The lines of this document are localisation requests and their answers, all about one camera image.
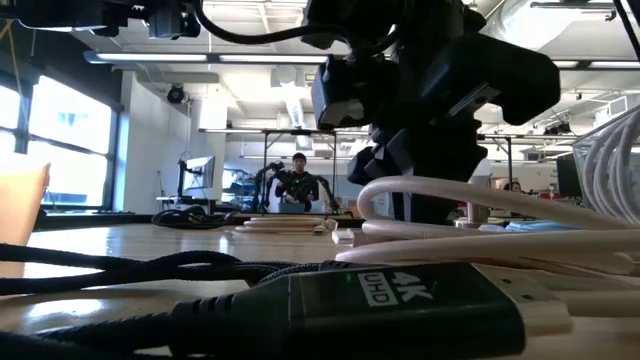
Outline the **large window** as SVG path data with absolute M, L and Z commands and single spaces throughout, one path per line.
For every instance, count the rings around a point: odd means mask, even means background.
M 0 159 L 23 153 L 50 165 L 45 206 L 105 207 L 116 113 L 46 76 L 25 90 L 0 81 Z

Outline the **silver ventilation duct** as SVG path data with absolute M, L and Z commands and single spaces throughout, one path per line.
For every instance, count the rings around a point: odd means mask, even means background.
M 558 35 L 547 9 L 532 7 L 537 0 L 502 0 L 488 17 L 483 33 L 507 42 L 549 42 Z

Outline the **computer monitor on arm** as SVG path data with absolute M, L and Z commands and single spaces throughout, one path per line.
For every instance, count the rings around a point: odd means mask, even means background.
M 180 160 L 178 195 L 180 197 L 209 198 L 213 187 L 215 157 L 206 156 Z

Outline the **beige object at left edge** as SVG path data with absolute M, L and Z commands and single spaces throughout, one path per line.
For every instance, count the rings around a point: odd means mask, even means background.
M 49 186 L 50 167 L 24 154 L 0 158 L 0 244 L 27 244 Z

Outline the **clear plastic bin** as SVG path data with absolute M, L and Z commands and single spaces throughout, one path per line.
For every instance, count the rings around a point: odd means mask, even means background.
M 640 105 L 572 145 L 585 205 L 640 225 Z

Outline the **black computer monitor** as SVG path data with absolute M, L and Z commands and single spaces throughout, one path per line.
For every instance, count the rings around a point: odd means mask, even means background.
M 558 158 L 556 168 L 559 193 L 564 197 L 582 197 L 576 162 L 571 158 Z

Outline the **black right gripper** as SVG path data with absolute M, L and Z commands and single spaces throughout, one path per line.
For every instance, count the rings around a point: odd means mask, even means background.
M 487 156 L 474 128 L 404 128 L 462 124 L 486 104 L 498 106 L 508 124 L 523 125 L 559 102 L 560 70 L 544 54 L 466 34 L 417 62 L 406 53 L 396 61 L 329 56 L 311 95 L 318 129 L 372 126 L 373 145 L 348 163 L 350 183 L 365 186 L 395 175 L 467 182 Z M 392 139 L 381 129 L 404 130 Z M 394 219 L 429 224 L 448 224 L 458 206 L 456 200 L 408 192 L 394 192 L 391 202 Z

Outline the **overhead light bar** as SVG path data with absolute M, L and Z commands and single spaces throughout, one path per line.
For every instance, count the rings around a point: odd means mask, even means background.
M 166 64 L 286 64 L 319 65 L 327 55 L 292 54 L 221 54 L 221 53 L 149 53 L 149 52 L 97 52 L 85 51 L 85 60 L 91 64 L 166 63 Z M 603 60 L 554 60 L 554 64 L 566 71 L 626 71 L 640 70 L 637 61 Z

